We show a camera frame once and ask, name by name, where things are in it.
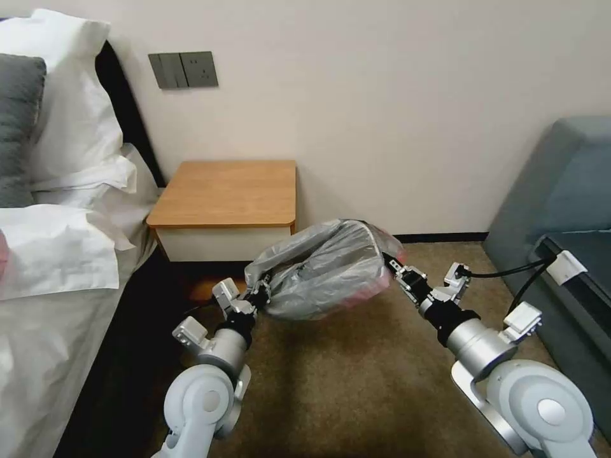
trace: plastic bag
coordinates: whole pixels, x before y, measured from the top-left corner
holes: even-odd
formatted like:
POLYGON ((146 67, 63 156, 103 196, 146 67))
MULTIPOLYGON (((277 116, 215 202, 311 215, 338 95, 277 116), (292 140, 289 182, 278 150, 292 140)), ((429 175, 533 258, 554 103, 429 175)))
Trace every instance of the plastic bag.
POLYGON ((335 219, 265 250, 244 269, 246 285, 250 289, 270 274, 266 313, 287 320, 319 319, 390 285, 382 252, 405 258, 401 243, 390 234, 362 221, 335 219))

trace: silver metal cylinder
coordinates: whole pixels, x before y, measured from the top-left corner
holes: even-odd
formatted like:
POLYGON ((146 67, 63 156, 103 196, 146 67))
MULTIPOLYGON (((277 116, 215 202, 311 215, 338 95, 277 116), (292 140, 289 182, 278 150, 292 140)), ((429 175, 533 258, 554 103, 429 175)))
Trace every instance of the silver metal cylinder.
POLYGON ((498 363, 511 359, 517 351, 514 344, 503 341, 497 331, 485 327, 477 318, 458 326, 449 335, 447 348, 476 382, 486 378, 498 363))
POLYGON ((216 332, 206 349, 197 356, 200 364, 212 364, 219 367, 235 383, 244 367, 246 341, 238 332, 231 329, 220 329, 216 332))

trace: light switch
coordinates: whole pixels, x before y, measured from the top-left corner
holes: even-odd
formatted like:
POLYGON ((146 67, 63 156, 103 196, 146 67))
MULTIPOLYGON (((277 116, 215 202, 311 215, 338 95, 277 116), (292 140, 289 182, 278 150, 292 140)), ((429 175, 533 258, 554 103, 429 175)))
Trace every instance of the light switch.
POLYGON ((218 86, 210 51, 149 54, 148 59, 161 89, 218 86))
POLYGON ((185 70, 178 53, 149 54, 157 85, 161 89, 186 88, 185 70))

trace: black cable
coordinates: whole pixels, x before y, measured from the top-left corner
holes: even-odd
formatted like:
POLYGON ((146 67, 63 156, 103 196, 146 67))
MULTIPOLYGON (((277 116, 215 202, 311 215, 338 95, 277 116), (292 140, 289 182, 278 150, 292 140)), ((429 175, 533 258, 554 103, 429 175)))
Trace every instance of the black cable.
POLYGON ((516 267, 513 269, 509 269, 509 270, 502 270, 501 272, 491 272, 489 274, 477 274, 475 272, 471 272, 470 270, 467 270, 465 268, 463 268, 462 266, 460 266, 457 271, 456 271, 456 276, 457 278, 460 277, 470 277, 470 278, 497 278, 497 277, 505 277, 506 275, 513 275, 513 274, 519 274, 520 272, 524 272, 526 270, 530 270, 533 267, 538 267, 540 265, 544 265, 545 263, 547 263, 548 261, 553 262, 556 259, 556 257, 554 256, 553 258, 546 258, 546 259, 541 259, 529 264, 525 264, 523 266, 520 267, 516 267))
POLYGON ((204 307, 208 307, 209 305, 216 305, 216 298, 212 296, 210 299, 205 301, 204 303, 197 304, 195 307, 188 309, 186 312, 183 312, 183 316, 187 316, 195 312, 196 310, 203 309, 204 307))
POLYGON ((534 283, 534 281, 537 278, 541 276, 542 273, 544 273, 547 270, 547 268, 551 265, 552 262, 554 262, 555 259, 556 258, 554 257, 554 258, 548 258, 546 260, 542 260, 542 261, 545 261, 544 264, 541 267, 539 267, 535 271, 535 273, 530 276, 530 278, 526 281, 526 283, 524 283, 522 288, 520 288, 520 290, 515 295, 514 300, 512 300, 511 305, 509 306, 509 309, 507 310, 507 313, 505 314, 505 316, 509 315, 511 312, 514 311, 514 309, 520 304, 522 296, 524 295, 526 290, 534 283))

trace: nightstand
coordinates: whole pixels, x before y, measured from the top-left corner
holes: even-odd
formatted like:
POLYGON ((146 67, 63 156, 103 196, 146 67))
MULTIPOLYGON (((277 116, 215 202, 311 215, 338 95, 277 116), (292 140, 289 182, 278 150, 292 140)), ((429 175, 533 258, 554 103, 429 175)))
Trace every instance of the nightstand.
POLYGON ((250 261, 295 232, 295 161, 183 162, 146 222, 170 261, 250 261))

